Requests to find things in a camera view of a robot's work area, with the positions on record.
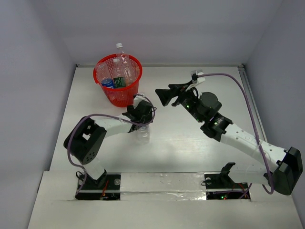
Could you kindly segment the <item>green label clear bottle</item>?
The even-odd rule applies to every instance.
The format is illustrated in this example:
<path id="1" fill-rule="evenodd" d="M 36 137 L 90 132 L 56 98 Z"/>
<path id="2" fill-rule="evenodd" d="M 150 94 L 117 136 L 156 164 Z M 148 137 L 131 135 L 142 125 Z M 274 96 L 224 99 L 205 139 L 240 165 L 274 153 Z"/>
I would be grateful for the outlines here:
<path id="1" fill-rule="evenodd" d="M 113 82 L 115 88 L 125 87 L 125 76 L 121 70 L 120 60 L 118 58 L 113 59 Z"/>

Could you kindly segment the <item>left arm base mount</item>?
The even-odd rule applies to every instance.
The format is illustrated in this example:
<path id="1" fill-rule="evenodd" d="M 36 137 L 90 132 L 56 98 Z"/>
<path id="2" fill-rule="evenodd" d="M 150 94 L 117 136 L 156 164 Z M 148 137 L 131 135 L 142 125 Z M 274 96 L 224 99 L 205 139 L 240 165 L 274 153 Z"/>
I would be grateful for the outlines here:
<path id="1" fill-rule="evenodd" d="M 121 173 L 107 174 L 106 180 L 101 187 L 88 177 L 79 193 L 75 195 L 77 200 L 120 200 Z"/>

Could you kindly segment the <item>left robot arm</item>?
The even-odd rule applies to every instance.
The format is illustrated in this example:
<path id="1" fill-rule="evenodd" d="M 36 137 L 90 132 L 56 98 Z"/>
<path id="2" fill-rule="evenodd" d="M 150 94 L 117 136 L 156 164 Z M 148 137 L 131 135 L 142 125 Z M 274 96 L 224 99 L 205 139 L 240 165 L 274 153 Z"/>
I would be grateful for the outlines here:
<path id="1" fill-rule="evenodd" d="M 77 192 L 81 191 L 87 180 L 94 188 L 102 188 L 106 183 L 107 171 L 96 159 L 104 139 L 113 135 L 132 133 L 148 126 L 153 122 L 154 115 L 153 104 L 141 99 L 127 106 L 127 111 L 120 116 L 84 116 L 63 143 L 69 162 L 83 170 Z"/>

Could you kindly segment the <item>white orange label bottle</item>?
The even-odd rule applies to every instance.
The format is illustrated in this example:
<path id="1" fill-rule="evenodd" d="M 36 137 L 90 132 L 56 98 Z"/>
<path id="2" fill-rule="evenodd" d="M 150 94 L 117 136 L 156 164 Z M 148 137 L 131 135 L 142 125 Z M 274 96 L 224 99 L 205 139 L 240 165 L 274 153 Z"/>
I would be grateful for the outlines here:
<path id="1" fill-rule="evenodd" d="M 136 140 L 138 144 L 144 145 L 150 141 L 150 127 L 149 125 L 141 126 L 136 132 Z"/>

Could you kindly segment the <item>plain clear plastic bottle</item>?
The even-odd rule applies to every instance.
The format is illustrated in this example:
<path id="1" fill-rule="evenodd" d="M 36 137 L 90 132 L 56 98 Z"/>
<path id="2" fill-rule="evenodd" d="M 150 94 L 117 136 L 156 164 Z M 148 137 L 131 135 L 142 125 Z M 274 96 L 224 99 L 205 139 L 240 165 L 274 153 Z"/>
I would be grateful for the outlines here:
<path id="1" fill-rule="evenodd" d="M 133 73 L 129 55 L 125 52 L 122 43 L 117 43 L 116 49 L 117 49 L 117 58 L 120 59 L 122 71 L 126 79 L 126 84 L 131 85 L 135 81 L 135 75 Z"/>

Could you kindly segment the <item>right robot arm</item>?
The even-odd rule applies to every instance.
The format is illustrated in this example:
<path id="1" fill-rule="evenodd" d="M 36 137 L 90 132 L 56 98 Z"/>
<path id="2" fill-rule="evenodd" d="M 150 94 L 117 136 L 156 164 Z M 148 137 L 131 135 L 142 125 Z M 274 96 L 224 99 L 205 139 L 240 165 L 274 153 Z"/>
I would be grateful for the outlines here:
<path id="1" fill-rule="evenodd" d="M 292 194 L 303 172 L 301 153 L 298 149 L 284 149 L 256 139 L 219 113 L 222 104 L 215 94 L 198 94 L 190 83 L 171 84 L 168 89 L 156 89 L 155 92 L 163 106 L 167 106 L 176 98 L 172 106 L 182 105 L 197 122 L 203 124 L 201 130 L 207 137 L 236 148 L 263 166 L 269 166 L 257 170 L 248 167 L 245 171 L 237 173 L 235 163 L 229 162 L 219 175 L 219 181 L 224 187 L 230 187 L 235 182 L 257 183 L 272 186 L 274 191 L 282 195 Z"/>

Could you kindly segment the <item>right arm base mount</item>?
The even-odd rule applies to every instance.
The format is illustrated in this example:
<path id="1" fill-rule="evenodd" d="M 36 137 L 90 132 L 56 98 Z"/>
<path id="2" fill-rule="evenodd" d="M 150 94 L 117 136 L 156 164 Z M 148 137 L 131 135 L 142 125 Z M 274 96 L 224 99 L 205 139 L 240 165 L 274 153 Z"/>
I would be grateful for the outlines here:
<path id="1" fill-rule="evenodd" d="M 234 165 L 234 162 L 230 162 L 220 172 L 205 173 L 201 186 L 206 188 L 207 200 L 239 199 L 249 188 L 247 183 L 235 183 L 229 177 Z"/>

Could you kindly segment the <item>blue label clear bottle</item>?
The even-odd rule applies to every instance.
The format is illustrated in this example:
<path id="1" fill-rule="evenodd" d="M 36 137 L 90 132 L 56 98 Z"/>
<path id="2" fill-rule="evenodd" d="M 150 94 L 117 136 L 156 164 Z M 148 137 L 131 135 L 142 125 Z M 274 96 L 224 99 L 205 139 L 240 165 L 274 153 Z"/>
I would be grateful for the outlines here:
<path id="1" fill-rule="evenodd" d="M 106 63 L 98 63 L 95 67 L 96 78 L 101 86 L 114 88 L 114 83 Z"/>

